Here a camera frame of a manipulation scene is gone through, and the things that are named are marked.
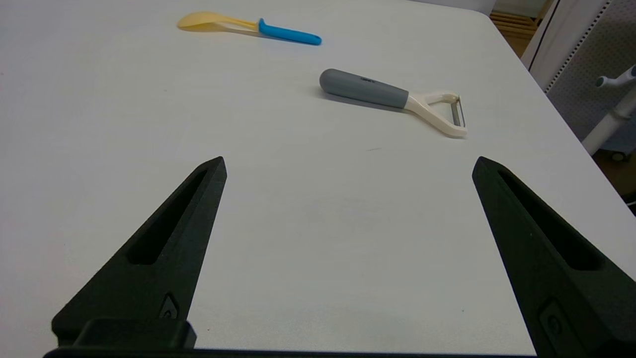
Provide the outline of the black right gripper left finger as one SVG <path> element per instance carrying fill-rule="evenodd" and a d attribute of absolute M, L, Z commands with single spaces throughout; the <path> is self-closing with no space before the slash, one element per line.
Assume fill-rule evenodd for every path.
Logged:
<path fill-rule="evenodd" d="M 188 313 L 227 179 L 199 165 L 55 315 L 60 347 L 192 347 Z"/>

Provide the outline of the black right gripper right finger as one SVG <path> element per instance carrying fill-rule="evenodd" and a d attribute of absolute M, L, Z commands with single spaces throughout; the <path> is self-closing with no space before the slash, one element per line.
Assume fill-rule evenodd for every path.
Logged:
<path fill-rule="evenodd" d="M 505 166 L 472 179 L 537 356 L 633 358 L 634 279 Z"/>

